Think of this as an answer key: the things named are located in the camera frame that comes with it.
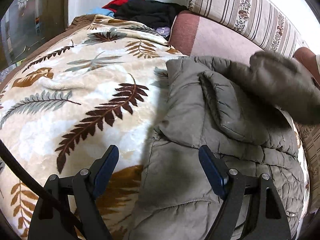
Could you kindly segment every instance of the metal screw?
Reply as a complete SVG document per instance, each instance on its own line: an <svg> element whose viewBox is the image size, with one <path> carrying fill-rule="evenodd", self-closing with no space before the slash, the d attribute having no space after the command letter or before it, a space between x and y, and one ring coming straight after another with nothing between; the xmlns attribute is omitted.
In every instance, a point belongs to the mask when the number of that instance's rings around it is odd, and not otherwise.
<svg viewBox="0 0 320 240"><path fill-rule="evenodd" d="M55 180L55 179L56 179L56 177L57 177L57 175L56 175L56 174L52 174L52 175L50 175L50 176L49 176L49 180Z"/></svg>
<svg viewBox="0 0 320 240"><path fill-rule="evenodd" d="M87 175L88 173L89 173L88 169L83 169L83 170L80 171L81 175Z"/></svg>
<svg viewBox="0 0 320 240"><path fill-rule="evenodd" d="M266 174L266 173L263 173L262 174L262 178L265 179L265 180L268 180L268 179L270 179L270 176L268 174Z"/></svg>
<svg viewBox="0 0 320 240"><path fill-rule="evenodd" d="M230 173L231 175L237 175L237 174L238 174L238 171L237 171L236 169L230 169L230 170L229 170L229 173Z"/></svg>

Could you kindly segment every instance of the pink seat cushion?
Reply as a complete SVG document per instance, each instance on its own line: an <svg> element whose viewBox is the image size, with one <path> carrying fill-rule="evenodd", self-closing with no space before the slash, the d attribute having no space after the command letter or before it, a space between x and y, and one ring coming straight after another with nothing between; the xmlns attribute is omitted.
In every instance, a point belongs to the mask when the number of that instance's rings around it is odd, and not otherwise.
<svg viewBox="0 0 320 240"><path fill-rule="evenodd" d="M190 11L177 16L170 43L188 56L217 56L246 65L250 56L261 50L239 33Z"/></svg>

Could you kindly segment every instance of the sofa cushion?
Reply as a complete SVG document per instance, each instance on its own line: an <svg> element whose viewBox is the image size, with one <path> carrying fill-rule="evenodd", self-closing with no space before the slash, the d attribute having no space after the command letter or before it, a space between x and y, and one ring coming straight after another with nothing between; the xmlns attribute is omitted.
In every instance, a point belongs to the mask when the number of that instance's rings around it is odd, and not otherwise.
<svg viewBox="0 0 320 240"><path fill-rule="evenodd" d="M264 50L291 58L297 48L306 46L294 26L268 0L186 2L189 10L235 30Z"/></svg>
<svg viewBox="0 0 320 240"><path fill-rule="evenodd" d="M246 65L250 56L261 50L239 33L190 11L178 14L170 43L184 55L213 55Z"/></svg>

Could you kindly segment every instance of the brown blanket trim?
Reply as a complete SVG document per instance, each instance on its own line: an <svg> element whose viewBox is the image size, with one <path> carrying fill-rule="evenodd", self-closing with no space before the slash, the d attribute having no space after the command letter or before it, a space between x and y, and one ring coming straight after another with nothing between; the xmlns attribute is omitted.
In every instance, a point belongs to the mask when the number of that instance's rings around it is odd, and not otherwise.
<svg viewBox="0 0 320 240"><path fill-rule="evenodd" d="M4 87L10 82L10 80L14 77L16 73L18 73L22 68L24 68L29 62L31 62L35 57L40 55L41 53L45 52L51 46L56 44L58 41L62 40L63 38L68 37L69 35L73 34L75 31L80 30L83 27L91 24L94 19L95 14L90 15L82 15L79 17L74 18L71 25L66 29L64 33L59 34L58 36L54 37L50 41L46 42L44 45L36 49L32 52L19 67L14 68L4 79L4 81L0 84L0 91L4 89Z"/></svg>

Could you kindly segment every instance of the pile of clothes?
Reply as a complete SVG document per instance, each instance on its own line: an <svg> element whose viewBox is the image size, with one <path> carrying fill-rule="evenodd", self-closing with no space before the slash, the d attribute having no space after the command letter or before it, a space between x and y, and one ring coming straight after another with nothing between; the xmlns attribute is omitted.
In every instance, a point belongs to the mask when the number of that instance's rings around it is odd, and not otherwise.
<svg viewBox="0 0 320 240"><path fill-rule="evenodd" d="M156 30L169 40L175 17L186 6L155 0L113 0L102 8L95 8L89 14L103 14L119 20L136 21Z"/></svg>

